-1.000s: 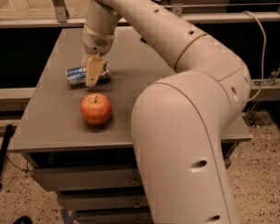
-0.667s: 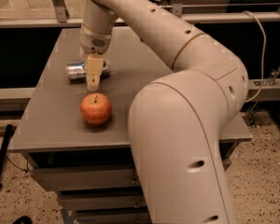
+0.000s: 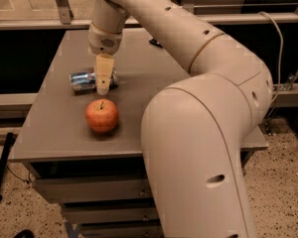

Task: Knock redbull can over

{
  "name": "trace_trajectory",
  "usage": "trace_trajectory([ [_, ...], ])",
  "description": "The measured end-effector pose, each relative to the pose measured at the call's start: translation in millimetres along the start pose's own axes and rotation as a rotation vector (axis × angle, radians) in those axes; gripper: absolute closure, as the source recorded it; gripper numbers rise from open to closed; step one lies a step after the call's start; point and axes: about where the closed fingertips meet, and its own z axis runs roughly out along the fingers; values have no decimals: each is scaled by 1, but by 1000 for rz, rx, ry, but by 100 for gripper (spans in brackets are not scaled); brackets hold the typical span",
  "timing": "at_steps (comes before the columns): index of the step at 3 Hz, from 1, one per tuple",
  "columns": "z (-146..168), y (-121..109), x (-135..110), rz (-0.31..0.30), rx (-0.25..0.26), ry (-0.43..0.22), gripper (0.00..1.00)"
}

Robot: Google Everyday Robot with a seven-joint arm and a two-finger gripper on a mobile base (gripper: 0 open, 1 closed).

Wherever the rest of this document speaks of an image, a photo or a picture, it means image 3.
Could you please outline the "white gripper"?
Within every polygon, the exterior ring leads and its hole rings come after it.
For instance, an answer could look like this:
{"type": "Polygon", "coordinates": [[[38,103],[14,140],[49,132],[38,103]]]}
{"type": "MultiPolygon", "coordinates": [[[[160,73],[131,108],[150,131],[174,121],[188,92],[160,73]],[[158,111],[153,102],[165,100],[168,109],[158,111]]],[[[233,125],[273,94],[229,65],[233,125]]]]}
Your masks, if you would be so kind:
{"type": "Polygon", "coordinates": [[[120,47],[122,34],[109,34],[91,24],[87,38],[90,51],[97,55],[94,63],[96,91],[99,95],[106,95],[114,68],[112,55],[120,47]]]}

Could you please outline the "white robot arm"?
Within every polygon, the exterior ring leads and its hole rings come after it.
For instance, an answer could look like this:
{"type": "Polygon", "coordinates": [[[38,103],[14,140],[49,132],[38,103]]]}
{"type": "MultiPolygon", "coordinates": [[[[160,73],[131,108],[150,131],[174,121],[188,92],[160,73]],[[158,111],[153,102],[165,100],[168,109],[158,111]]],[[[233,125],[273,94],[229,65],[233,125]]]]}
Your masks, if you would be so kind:
{"type": "Polygon", "coordinates": [[[265,116],[265,63],[169,0],[101,0],[93,24],[111,35],[134,17],[189,74],[149,102],[141,123],[147,177],[165,238],[257,238],[240,161],[265,116]]]}

